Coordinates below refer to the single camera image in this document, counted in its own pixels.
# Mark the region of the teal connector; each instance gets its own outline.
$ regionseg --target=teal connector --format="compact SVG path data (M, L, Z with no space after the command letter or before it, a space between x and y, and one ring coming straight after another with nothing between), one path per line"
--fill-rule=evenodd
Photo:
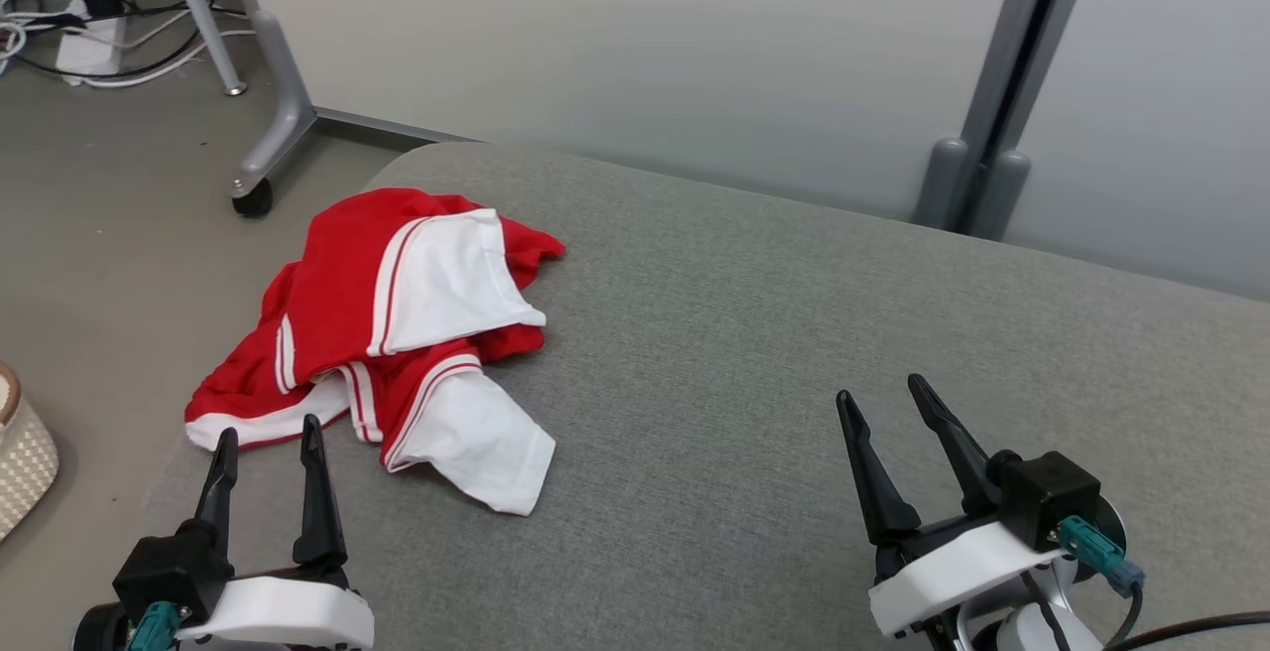
M141 615L136 633L128 640L128 651L168 651L171 648L177 629L180 628L180 613L171 602L155 602Z
M1058 523L1058 544L1081 562L1092 566L1125 599L1133 595L1134 585L1142 586L1147 580L1138 565L1125 560L1119 544L1080 516L1067 516Z

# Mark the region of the basket rim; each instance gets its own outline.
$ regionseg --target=basket rim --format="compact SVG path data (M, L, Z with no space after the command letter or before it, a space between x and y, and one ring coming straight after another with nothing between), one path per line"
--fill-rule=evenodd
M9 383L9 400L0 402L0 425L9 425L14 412L18 412L18 401L22 401L22 383L17 372L5 365L5 362L0 362L0 376Z

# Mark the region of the gray table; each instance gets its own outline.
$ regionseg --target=gray table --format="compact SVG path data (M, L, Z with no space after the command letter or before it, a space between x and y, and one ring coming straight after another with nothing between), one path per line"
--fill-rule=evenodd
M1265 303L526 148L428 146L387 185L467 194L569 253L527 292L545 349L491 371L559 444L533 515L390 476L344 424L326 435L377 648L925 647L871 623L833 407L852 390L925 520L958 514L912 371L989 452L1059 448L1102 480L1148 574L1140 629L1270 607ZM297 456L244 453L241 571L288 563ZM175 444L152 532L189 515L206 462ZM1104 638L1126 607L1099 581L1077 604Z

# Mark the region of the red and white garment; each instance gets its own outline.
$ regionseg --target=red and white garment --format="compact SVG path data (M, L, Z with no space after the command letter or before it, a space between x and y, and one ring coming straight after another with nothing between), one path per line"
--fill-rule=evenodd
M314 217L304 259L259 325L196 390L185 433L212 450L300 435L352 411L387 471L431 462L498 511L527 515L555 442L481 371L542 346L521 294L564 245L458 195L376 189Z

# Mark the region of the red fabric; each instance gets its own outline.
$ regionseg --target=red fabric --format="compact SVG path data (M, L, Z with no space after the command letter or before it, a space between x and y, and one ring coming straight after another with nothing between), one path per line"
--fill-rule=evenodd
M353 388L359 383L349 363L362 362L371 379L375 424L387 450L409 416L418 385L438 363L462 353L494 362L541 348L541 329L508 325L391 357L367 354L375 286L390 240L419 217L453 216L476 208L480 204L457 194L376 189L335 203L314 217L304 259L283 266L269 284L257 329L196 390L185 407L187 424L208 412L249 420L297 406L312 392L310 381L328 371L340 371L349 381L357 415ZM507 217L500 216L499 221L508 270L517 288L525 289L536 279L542 259L563 256L564 245ZM295 343L297 385L290 393L278 390L277 349L283 316L291 322ZM263 443L298 433L297 428Z

